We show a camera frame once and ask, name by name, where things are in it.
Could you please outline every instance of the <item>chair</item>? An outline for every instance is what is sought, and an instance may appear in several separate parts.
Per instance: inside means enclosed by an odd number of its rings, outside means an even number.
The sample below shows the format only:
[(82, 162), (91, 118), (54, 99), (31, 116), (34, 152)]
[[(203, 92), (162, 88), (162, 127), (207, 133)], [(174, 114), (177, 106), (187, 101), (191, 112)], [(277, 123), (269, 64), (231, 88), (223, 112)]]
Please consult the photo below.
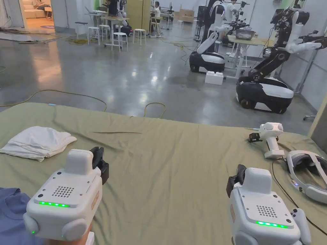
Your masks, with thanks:
[(78, 26), (79, 25), (82, 25), (82, 26), (84, 26), (84, 27), (87, 27), (86, 25), (88, 24), (87, 22), (80, 22), (80, 21), (76, 21), (75, 22), (75, 24), (76, 24), (76, 34), (77, 34), (77, 39), (78, 39)]
[(178, 24), (181, 25), (181, 28), (184, 28), (184, 21), (178, 21)]
[(108, 40), (108, 30), (109, 30), (109, 33), (110, 33), (110, 39), (111, 39), (111, 31), (110, 31), (110, 26), (108, 25), (99, 25), (99, 27), (101, 27), (101, 36), (102, 36), (102, 41), (103, 41), (103, 28), (105, 28), (106, 30), (106, 39)]
[(157, 20), (162, 20), (163, 18), (162, 17), (152, 17), (151, 19), (151, 26), (152, 25), (155, 25), (156, 26), (156, 29), (157, 29), (157, 36), (160, 37), (160, 22), (157, 22)]
[(87, 30), (87, 44), (90, 44), (90, 30), (93, 33), (93, 30), (95, 30), (95, 38), (98, 39), (98, 43), (100, 45), (100, 28), (99, 27), (94, 27), (94, 26), (89, 26)]
[(133, 32), (133, 43), (134, 43), (134, 38), (135, 38), (135, 32), (136, 31), (137, 31), (137, 37), (138, 37), (137, 43), (139, 43), (139, 40), (140, 40), (140, 43), (141, 43), (141, 46), (142, 46), (142, 33), (144, 32), (145, 44), (146, 44), (146, 31), (143, 30), (143, 29), (135, 29), (134, 30), (134, 32)]
[(113, 39), (113, 41), (114, 41), (114, 42), (115, 42), (115, 41), (118, 41), (119, 52), (120, 52), (120, 43), (122, 43), (122, 47), (123, 47), (123, 42), (126, 43), (126, 46), (127, 46), (127, 52), (128, 52), (128, 41), (127, 41), (127, 35), (126, 35), (126, 33), (124, 33), (124, 32), (114, 32), (114, 34), (113, 34), (113, 38), (115, 38), (115, 35), (118, 36), (118, 40)]

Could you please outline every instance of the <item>concrete floor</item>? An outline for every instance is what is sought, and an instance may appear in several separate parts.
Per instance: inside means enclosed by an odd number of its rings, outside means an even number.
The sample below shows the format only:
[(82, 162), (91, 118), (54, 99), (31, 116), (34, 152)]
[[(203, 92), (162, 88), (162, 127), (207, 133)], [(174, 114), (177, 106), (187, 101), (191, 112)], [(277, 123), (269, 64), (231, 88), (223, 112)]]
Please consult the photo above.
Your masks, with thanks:
[[(311, 122), (302, 119), (313, 111), (302, 98), (295, 97), (284, 115), (246, 110), (236, 101), (234, 80), (210, 85), (204, 83), (205, 74), (192, 73), (181, 56), (186, 52), (186, 60), (195, 49), (194, 30), (195, 25), (185, 23), (183, 30), (174, 25), (163, 30), (167, 40), (147, 39), (142, 46), (130, 37), (129, 51), (124, 48), (121, 53), (117, 47), (111, 51), (96, 43), (69, 44), (66, 39), (47, 44), (0, 40), (0, 66), (7, 68), (0, 73), (0, 104), (20, 102), (38, 90), (57, 89), (100, 98), (112, 113), (143, 116), (146, 104), (161, 102), (167, 106), (164, 118), (168, 120), (236, 127), (280, 122), (287, 132), (308, 133)], [(164, 43), (168, 41), (183, 42), (191, 50)], [(58, 92), (41, 92), (30, 101), (104, 109), (95, 99)], [(161, 105), (150, 105), (146, 116), (160, 117), (162, 111)]]

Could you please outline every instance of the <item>white foam box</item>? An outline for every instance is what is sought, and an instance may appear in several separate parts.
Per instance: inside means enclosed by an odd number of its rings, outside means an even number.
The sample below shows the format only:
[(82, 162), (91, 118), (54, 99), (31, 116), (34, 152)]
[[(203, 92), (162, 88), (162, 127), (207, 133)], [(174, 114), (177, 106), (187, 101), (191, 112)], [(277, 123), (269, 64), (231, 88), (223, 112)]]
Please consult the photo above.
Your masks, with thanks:
[(224, 80), (224, 74), (217, 72), (207, 72), (205, 76), (205, 83), (215, 84), (215, 85), (222, 85)]

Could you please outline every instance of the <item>person's hand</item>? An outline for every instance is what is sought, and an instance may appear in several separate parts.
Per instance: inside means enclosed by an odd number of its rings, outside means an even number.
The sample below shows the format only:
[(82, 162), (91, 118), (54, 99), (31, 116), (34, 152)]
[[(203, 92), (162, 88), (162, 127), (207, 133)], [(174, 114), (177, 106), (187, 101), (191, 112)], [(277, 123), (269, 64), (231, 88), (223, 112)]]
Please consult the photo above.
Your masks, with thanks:
[(47, 245), (85, 245), (87, 241), (87, 237), (91, 231), (92, 225), (90, 225), (89, 229), (85, 232), (85, 234), (81, 237), (81, 239), (76, 241), (58, 241), (58, 240), (48, 240)]

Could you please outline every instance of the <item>white towel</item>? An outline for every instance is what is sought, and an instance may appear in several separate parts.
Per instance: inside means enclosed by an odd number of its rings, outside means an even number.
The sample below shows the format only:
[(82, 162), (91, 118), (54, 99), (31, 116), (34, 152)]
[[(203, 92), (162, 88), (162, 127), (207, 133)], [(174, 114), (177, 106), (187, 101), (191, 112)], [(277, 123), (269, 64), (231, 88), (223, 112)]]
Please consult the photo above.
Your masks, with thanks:
[(77, 138), (66, 132), (58, 132), (53, 128), (31, 127), (17, 134), (0, 149), (0, 153), (12, 156), (35, 159), (39, 162), (45, 157), (63, 152), (66, 146)]

